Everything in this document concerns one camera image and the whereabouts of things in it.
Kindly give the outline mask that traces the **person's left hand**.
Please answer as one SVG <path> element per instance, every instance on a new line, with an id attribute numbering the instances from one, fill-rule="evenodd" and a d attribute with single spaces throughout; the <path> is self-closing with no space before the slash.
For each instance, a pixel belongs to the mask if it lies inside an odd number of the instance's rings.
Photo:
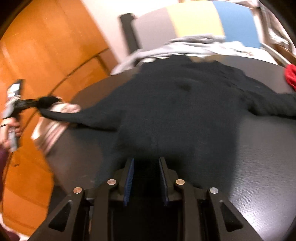
<path id="1" fill-rule="evenodd" d="M 1 122 L 1 146 L 13 153 L 18 146 L 18 137 L 21 135 L 20 122 L 16 118 L 5 118 Z"/>

